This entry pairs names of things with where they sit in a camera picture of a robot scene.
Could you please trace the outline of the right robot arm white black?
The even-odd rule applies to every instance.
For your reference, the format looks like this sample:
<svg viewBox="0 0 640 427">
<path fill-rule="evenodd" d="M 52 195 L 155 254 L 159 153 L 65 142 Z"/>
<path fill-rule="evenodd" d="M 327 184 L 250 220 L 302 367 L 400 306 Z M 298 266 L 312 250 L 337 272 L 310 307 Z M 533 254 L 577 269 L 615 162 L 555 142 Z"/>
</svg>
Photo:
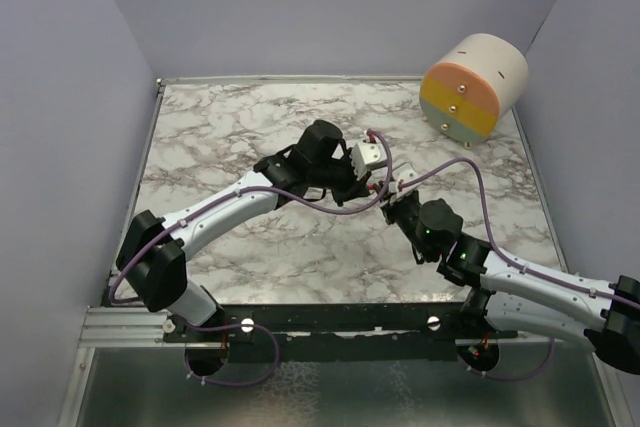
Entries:
<svg viewBox="0 0 640 427">
<path fill-rule="evenodd" d="M 410 242 L 418 263 L 434 263 L 450 283 L 467 287 L 461 330 L 481 338 L 492 329 L 575 342 L 605 364 L 639 372 L 639 282 L 575 276 L 526 262 L 465 234 L 462 218 L 442 199 L 412 193 L 381 206 L 385 221 Z"/>
</svg>

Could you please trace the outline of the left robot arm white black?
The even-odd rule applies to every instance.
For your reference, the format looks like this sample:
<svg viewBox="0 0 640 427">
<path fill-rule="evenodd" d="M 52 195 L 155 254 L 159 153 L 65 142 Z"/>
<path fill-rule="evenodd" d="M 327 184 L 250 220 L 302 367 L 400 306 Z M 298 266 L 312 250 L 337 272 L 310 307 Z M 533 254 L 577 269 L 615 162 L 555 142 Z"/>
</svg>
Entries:
<svg viewBox="0 0 640 427">
<path fill-rule="evenodd" d="M 311 188 L 332 195 L 337 205 L 368 196 L 368 179 L 385 160 L 374 140 L 347 146 L 338 127 L 317 120 L 297 143 L 260 159 L 223 191 L 164 216 L 149 210 L 135 215 L 116 266 L 148 311 L 179 315 L 195 339 L 210 341 L 220 332 L 220 307 L 189 279 L 187 263 L 215 239 L 303 199 Z"/>
</svg>

